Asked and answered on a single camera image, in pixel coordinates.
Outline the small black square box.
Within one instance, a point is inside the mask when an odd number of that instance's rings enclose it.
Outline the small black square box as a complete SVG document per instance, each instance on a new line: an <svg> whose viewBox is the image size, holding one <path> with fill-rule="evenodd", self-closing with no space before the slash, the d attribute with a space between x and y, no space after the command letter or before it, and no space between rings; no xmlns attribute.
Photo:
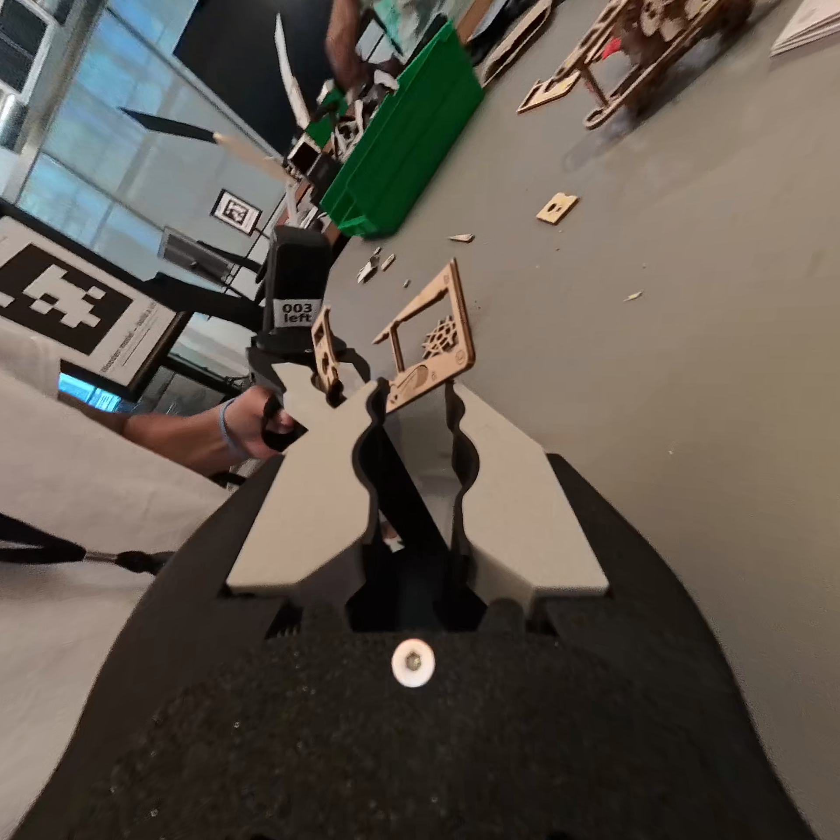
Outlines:
<svg viewBox="0 0 840 840"><path fill-rule="evenodd" d="M286 155L286 163L291 171L300 177L307 177L310 170L319 162L322 153L321 148L307 134L302 133L290 148Z"/></svg>

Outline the grey desk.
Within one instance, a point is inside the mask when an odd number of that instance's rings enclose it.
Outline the grey desk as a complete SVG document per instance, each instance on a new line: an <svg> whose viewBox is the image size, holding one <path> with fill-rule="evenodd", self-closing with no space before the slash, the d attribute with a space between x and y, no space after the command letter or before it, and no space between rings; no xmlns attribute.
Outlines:
<svg viewBox="0 0 840 840"><path fill-rule="evenodd" d="M517 114L603 5L562 3L487 91L382 243L390 269L358 285L373 244L347 245L333 328L386 375L374 336L457 259L467 386L679 575L782 781L838 838L838 37L772 58L801 2L757 2L643 119L585 130L583 86ZM580 200L551 226L535 216L555 193Z"/></svg>

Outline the large wooden model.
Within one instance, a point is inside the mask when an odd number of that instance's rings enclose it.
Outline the large wooden model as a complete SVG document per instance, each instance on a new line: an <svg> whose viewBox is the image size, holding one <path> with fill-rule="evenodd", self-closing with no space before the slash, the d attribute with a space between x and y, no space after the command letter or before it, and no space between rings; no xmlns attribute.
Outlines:
<svg viewBox="0 0 840 840"><path fill-rule="evenodd" d="M598 105L583 120L587 130L600 128L623 107L636 107L663 75L697 43L729 36L744 26L752 1L621 1L609 2L564 63L576 70ZM614 89L604 92L591 72L607 44L618 49L631 67Z"/></svg>

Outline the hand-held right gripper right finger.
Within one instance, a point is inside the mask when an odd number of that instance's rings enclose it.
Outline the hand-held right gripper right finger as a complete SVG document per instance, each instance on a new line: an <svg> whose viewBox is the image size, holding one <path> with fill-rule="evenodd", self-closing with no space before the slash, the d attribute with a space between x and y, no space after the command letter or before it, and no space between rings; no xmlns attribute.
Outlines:
<svg viewBox="0 0 840 840"><path fill-rule="evenodd" d="M448 383L445 400L460 484L453 549L468 588L487 606L520 608L604 596L606 575L543 447L465 385Z"/></svg>

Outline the wooden laser-cut frame piece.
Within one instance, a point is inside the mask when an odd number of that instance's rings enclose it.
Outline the wooden laser-cut frame piece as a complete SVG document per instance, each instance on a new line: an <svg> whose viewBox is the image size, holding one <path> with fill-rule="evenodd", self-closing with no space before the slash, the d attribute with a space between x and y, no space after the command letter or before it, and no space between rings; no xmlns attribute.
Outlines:
<svg viewBox="0 0 840 840"><path fill-rule="evenodd" d="M447 317L454 316L458 325L458 346L449 353L429 360L421 357L418 362L407 366L403 358L399 328L442 301L449 304L450 313ZM395 363L395 376L390 380L385 401L386 415L400 411L474 366L476 351L456 259L451 259L373 339L373 344L383 342L391 345Z"/></svg>

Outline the blue lit screen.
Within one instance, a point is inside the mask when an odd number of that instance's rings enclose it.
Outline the blue lit screen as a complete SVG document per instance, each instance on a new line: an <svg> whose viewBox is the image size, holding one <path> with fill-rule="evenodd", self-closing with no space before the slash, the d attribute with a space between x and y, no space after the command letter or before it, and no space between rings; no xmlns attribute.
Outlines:
<svg viewBox="0 0 840 840"><path fill-rule="evenodd" d="M120 396L66 373L59 374L58 397L65 403L102 413L123 412L123 400Z"/></svg>

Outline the small wooden slotted piece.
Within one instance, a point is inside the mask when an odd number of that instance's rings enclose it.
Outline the small wooden slotted piece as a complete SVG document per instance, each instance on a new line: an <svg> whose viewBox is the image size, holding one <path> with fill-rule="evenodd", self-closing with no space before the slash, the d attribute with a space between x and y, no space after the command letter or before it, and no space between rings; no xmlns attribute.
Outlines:
<svg viewBox="0 0 840 840"><path fill-rule="evenodd" d="M333 347L333 332L330 324L330 306L323 306L311 327L311 341L316 365L318 387L334 404L342 393L340 363Z"/></svg>

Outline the white paper strip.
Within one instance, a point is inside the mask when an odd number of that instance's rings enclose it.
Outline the white paper strip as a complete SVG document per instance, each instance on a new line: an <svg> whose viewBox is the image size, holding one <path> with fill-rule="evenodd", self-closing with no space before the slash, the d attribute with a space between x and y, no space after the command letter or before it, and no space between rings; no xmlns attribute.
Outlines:
<svg viewBox="0 0 840 840"><path fill-rule="evenodd" d="M298 84L298 80L291 69L291 63L287 52L286 35L280 13L276 15L274 38L279 62L280 77L283 88L287 94L292 115L296 125L302 131L306 131L310 124L311 116Z"/></svg>

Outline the black framed tag sign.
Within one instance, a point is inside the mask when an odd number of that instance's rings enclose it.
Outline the black framed tag sign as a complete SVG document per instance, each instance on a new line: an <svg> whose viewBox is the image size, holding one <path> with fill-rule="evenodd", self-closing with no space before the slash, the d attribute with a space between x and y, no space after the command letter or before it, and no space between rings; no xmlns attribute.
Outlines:
<svg viewBox="0 0 840 840"><path fill-rule="evenodd" d="M129 272L1 201L1 319L43 339L59 371L138 400L192 314Z"/></svg>

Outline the black wall panel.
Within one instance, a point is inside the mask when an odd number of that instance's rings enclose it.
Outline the black wall panel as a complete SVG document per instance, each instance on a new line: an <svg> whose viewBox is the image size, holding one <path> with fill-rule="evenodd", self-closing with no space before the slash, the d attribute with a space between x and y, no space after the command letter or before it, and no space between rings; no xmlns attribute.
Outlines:
<svg viewBox="0 0 840 840"><path fill-rule="evenodd" d="M301 130L280 77L281 14L290 66L308 109L332 77L325 52L330 1L198 2L173 55L268 146L286 153Z"/></svg>

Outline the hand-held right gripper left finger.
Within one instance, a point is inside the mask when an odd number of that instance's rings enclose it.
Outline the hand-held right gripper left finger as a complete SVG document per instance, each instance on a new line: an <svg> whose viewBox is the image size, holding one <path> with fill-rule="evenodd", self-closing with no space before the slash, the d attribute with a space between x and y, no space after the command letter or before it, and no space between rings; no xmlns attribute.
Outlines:
<svg viewBox="0 0 840 840"><path fill-rule="evenodd" d="M387 388L363 384L360 437L308 432L285 452L261 509L228 574L236 595L291 602L347 602L364 585L362 548L378 521L361 447L382 425Z"/></svg>

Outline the black and beige pointed stick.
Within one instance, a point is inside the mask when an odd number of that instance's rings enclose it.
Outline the black and beige pointed stick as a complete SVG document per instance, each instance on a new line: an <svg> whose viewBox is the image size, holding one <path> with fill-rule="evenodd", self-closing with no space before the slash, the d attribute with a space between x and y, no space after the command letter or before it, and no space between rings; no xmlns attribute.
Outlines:
<svg viewBox="0 0 840 840"><path fill-rule="evenodd" d="M119 110L145 130L170 137L216 145L235 159L255 167L278 181L287 185L293 185L296 182L294 176L287 171L280 160L267 155L247 140L197 127L186 122L163 118L159 115L137 112L128 108L120 108Z"/></svg>

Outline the flat wooden offcut sheet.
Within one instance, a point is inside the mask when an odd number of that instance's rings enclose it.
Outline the flat wooden offcut sheet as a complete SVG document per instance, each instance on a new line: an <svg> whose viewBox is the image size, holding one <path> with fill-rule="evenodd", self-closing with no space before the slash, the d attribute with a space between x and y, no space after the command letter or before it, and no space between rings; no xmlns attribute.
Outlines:
<svg viewBox="0 0 840 840"><path fill-rule="evenodd" d="M479 83L487 88L514 63L548 24L555 2L538 1L524 12L499 43L489 52L479 68Z"/></svg>

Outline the green plastic bin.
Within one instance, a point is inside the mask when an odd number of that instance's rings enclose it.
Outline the green plastic bin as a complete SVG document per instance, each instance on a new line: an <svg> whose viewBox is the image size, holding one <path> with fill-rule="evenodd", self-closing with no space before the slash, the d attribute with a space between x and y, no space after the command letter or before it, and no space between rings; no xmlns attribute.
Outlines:
<svg viewBox="0 0 840 840"><path fill-rule="evenodd" d="M484 99L450 22L396 82L322 197L321 210L348 238L398 231Z"/></svg>

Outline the white paper stack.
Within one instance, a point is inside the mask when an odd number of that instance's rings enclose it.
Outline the white paper stack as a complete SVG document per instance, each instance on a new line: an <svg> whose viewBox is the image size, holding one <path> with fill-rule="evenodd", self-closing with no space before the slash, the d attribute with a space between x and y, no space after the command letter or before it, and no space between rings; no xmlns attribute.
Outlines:
<svg viewBox="0 0 840 840"><path fill-rule="evenodd" d="M781 56L838 34L838 1L803 1L773 42L770 57Z"/></svg>

